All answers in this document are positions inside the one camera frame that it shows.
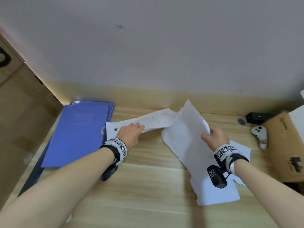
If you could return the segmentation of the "white sheet in box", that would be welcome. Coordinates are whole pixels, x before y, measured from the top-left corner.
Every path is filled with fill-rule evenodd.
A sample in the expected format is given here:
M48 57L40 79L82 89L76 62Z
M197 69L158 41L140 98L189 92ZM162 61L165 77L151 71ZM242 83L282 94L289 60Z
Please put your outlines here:
M288 113L296 131L304 143L304 105Z

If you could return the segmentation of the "large plain cardboard box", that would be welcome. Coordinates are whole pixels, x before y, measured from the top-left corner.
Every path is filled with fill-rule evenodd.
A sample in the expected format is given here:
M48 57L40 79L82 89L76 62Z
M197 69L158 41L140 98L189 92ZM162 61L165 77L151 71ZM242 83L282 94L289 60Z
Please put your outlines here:
M0 211L62 109L0 34Z

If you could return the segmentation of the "printed brown cardboard box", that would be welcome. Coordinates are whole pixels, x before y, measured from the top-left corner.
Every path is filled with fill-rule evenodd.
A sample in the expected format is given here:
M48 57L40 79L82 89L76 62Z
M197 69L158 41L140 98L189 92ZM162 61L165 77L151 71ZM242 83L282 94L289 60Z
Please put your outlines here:
M267 130L267 150L282 182L304 182L304 141L291 117L282 112L262 124Z

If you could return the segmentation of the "wristband with markers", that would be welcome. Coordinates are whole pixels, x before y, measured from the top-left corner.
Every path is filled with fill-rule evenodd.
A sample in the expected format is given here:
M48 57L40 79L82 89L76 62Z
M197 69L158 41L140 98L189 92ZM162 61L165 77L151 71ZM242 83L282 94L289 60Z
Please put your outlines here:
M221 145L214 152L214 159L224 172L238 176L234 170L234 162L238 159L250 162L236 147Z
M119 138L109 139L102 146L100 146L100 149L104 147L110 149L113 152L115 159L112 164L115 166L121 164L127 155L127 147L125 143Z

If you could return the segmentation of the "large white torn paper sheet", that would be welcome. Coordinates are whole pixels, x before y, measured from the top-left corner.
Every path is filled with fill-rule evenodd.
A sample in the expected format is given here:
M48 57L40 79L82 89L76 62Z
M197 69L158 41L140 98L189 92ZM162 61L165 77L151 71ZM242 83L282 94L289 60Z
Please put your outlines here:
M201 134L210 135L209 125L190 100L187 100L173 124L162 130L161 137L189 171L190 184L199 206L240 200L233 179L228 179L228 185L222 189L212 184L207 168L218 164L214 152L201 139Z

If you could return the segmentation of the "right wristband with markers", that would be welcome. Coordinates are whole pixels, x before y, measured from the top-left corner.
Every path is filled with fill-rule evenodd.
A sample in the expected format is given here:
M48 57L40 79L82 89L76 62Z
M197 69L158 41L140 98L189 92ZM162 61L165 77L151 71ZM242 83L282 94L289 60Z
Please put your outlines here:
M238 159L250 162L236 147L221 145L214 152L214 159L224 172L238 176L234 170L234 162Z

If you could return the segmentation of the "white handheld controller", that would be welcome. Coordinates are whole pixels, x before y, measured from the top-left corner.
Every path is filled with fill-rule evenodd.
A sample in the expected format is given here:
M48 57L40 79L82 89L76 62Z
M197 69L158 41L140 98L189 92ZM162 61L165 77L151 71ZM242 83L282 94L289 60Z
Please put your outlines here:
M266 149L268 144L267 129L264 126L254 126L251 133L257 136L260 149Z

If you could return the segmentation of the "blue file folder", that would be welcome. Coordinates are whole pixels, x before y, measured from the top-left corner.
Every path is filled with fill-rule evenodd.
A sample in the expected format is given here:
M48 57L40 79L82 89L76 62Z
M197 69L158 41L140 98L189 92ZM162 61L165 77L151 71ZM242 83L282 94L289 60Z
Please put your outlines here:
M41 167L61 168L98 150L106 141L114 106L84 100L64 106Z

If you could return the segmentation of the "person's right hand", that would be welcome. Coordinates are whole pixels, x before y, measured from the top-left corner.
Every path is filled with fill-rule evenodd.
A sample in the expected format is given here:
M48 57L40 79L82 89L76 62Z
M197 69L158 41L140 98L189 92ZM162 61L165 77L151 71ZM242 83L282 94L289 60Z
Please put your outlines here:
M210 135L212 135L212 142L206 143L211 151L215 152L217 148L222 145L229 145L230 140L226 133L218 127L210 126Z

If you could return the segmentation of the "left wristband with markers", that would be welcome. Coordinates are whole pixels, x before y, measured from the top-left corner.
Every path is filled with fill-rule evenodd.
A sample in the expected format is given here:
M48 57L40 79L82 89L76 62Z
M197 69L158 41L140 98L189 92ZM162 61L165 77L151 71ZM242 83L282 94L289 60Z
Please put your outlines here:
M113 152L115 159L112 164L115 166L121 164L127 155L127 147L125 143L119 138L109 139L102 146L100 146L100 149L104 147L110 149Z

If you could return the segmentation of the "black device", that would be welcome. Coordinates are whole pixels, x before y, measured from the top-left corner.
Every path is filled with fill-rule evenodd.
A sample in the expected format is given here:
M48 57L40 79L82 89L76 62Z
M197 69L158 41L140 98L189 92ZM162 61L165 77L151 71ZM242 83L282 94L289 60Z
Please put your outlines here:
M250 112L245 116L247 123L261 125L267 120L273 118L275 115L266 114L266 113L258 113L258 112Z

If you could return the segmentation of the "person's left hand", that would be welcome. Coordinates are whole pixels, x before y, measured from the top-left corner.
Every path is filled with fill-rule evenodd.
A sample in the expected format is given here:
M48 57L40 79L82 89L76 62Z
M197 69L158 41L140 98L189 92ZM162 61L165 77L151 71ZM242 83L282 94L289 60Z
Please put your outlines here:
M122 140L125 143L127 150L130 150L138 143L140 134L141 133L128 133L127 131L124 131L123 127L121 127L116 138Z

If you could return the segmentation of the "white printed paper sheet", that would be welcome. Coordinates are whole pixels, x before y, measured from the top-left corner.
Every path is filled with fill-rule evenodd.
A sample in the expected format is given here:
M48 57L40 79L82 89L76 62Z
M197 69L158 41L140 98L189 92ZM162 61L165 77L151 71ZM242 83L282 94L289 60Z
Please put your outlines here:
M142 131L142 133L151 130L167 128L173 124L173 122L176 120L178 115L179 115L178 112L175 112L167 108L133 119L128 119L120 122L107 122L106 123L107 140L115 138L119 130L123 126L128 126L131 123L133 124L140 123L141 125L144 125L145 129Z

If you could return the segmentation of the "person's right forearm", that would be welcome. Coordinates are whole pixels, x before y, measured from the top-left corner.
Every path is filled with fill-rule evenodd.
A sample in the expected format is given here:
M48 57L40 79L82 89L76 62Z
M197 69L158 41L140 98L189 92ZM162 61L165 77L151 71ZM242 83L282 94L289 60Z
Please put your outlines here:
M304 228L304 196L249 162L234 161L234 172L280 228Z

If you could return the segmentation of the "person's left forearm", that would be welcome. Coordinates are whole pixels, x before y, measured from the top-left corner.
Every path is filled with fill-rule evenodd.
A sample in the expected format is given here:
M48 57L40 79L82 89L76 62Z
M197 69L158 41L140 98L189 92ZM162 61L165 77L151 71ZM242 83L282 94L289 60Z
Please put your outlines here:
M115 157L101 148L38 182L0 213L0 228L59 228Z

